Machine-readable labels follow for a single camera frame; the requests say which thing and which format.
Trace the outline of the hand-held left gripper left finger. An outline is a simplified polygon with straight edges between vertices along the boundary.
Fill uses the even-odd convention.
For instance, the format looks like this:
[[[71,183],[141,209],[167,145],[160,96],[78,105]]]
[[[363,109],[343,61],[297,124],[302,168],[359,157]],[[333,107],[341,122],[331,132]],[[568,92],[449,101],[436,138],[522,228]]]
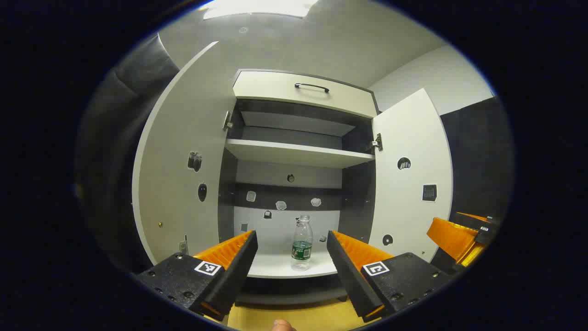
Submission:
[[[195,256],[174,253],[136,275],[172,304],[222,321],[241,293],[258,251],[256,231],[246,231]]]

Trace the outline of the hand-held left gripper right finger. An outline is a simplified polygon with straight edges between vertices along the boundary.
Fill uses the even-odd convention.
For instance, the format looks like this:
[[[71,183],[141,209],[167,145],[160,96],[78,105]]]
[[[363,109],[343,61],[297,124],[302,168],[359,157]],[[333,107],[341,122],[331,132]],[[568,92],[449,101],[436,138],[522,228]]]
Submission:
[[[329,231],[326,247],[363,322],[412,308],[446,288],[452,280],[416,254],[393,256],[338,231]]]

